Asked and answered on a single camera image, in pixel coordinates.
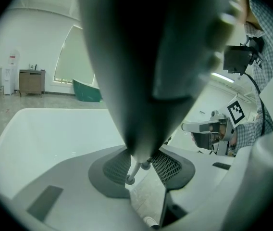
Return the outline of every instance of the plaid shirt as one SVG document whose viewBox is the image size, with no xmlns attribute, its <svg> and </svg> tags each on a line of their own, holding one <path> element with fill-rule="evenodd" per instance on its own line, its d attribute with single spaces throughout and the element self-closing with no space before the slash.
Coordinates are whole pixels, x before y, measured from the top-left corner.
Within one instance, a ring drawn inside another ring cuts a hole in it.
<svg viewBox="0 0 273 231">
<path fill-rule="evenodd" d="M 249 0 L 250 8 L 257 18 L 263 31 L 257 30 L 252 24 L 245 23 L 245 31 L 248 36 L 251 37 L 262 37 L 264 40 L 264 47 L 262 50 L 262 69 L 254 62 L 253 67 L 253 78 L 257 83 L 260 91 L 262 91 L 268 82 L 273 77 L 273 11 L 264 3 L 263 0 Z M 257 113 L 259 117 L 253 121 L 248 122 L 236 127 L 237 130 L 237 142 L 236 146 L 231 151 L 236 154 L 237 151 L 245 146 L 252 146 L 255 140 L 261 136 L 262 129 L 262 110 L 261 100 L 254 88 Z M 273 131 L 273 121 L 265 108 L 265 134 Z"/>
</svg>

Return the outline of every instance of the green bathtub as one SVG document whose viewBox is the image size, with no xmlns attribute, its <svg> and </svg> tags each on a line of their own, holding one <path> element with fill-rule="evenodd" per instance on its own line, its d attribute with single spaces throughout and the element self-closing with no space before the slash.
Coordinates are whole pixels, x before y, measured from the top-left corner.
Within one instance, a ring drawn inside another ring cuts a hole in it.
<svg viewBox="0 0 273 231">
<path fill-rule="evenodd" d="M 100 102 L 102 96 L 100 90 L 89 86 L 82 81 L 73 79 L 74 93 L 78 100 L 83 102 Z"/>
</svg>

